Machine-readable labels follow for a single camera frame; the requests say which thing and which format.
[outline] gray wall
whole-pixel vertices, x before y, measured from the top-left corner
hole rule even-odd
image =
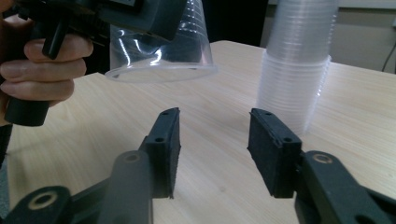
[[[270,5],[262,32],[261,46],[266,47],[276,6]],[[381,71],[396,43],[396,9],[340,8],[332,35],[331,56],[335,63]],[[396,50],[385,72],[395,73]]]

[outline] cable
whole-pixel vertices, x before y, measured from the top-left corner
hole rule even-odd
[[[396,42],[395,42],[395,44],[393,45],[393,48],[392,48],[392,50],[390,51],[390,53],[389,53],[387,59],[385,60],[384,66],[382,66],[382,70],[381,70],[382,72],[385,71],[385,67],[387,66],[387,63],[388,63],[388,61],[389,61],[389,58],[390,58],[390,56],[392,56],[392,53],[393,53],[393,51],[394,51],[395,49],[396,49]]]

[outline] stack of plastic cups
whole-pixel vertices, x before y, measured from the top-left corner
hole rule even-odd
[[[257,107],[304,134],[331,60],[338,0],[278,1],[274,27],[262,56]]]

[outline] light wood tabletop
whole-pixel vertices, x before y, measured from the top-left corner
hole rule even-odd
[[[180,109],[175,199],[154,199],[154,223],[298,223],[274,199],[247,150],[263,49],[211,44],[219,72],[195,80],[119,83],[93,74],[49,110],[42,127],[15,126],[7,154],[10,206],[45,186],[78,193],[138,149],[162,111]],[[303,148],[333,154],[369,189],[396,198],[396,75],[331,63]]]

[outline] upside-down cup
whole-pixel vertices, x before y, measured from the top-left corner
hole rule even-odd
[[[215,74],[201,0],[188,0],[168,41],[147,34],[110,27],[110,79],[155,83],[195,79]]]

